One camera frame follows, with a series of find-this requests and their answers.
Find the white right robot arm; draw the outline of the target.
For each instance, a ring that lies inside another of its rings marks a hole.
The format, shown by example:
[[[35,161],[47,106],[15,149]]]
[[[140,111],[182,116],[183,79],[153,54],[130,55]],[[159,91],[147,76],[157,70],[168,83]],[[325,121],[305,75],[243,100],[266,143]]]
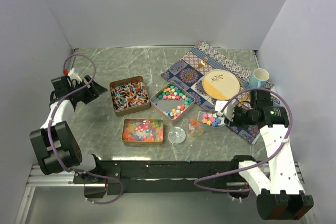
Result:
[[[238,158],[230,168],[233,180],[246,179],[255,193],[257,211],[263,220],[299,220],[314,205],[298,177],[291,151],[288,130],[291,114],[281,106],[274,106],[267,90],[250,92],[249,110],[235,108],[230,123],[234,126],[255,125],[264,141],[269,176],[261,171],[261,163],[254,159]]]

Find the metal candy scoop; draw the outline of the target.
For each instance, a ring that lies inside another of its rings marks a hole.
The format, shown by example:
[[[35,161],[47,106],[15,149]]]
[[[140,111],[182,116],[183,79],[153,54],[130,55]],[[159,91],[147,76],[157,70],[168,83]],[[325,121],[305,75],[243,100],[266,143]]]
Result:
[[[216,113],[199,111],[196,120],[204,125],[208,125],[215,128],[225,126],[224,118],[217,116]]]

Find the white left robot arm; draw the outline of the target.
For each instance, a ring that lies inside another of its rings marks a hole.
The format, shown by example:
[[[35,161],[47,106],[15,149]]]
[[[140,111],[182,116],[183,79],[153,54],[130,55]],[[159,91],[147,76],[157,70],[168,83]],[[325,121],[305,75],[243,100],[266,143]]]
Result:
[[[45,175],[69,169],[86,172],[93,183],[104,178],[104,169],[94,154],[83,155],[67,120],[75,112],[77,103],[88,104],[107,89],[86,75],[83,80],[62,76],[51,80],[48,119],[41,128],[29,135],[38,165]]]

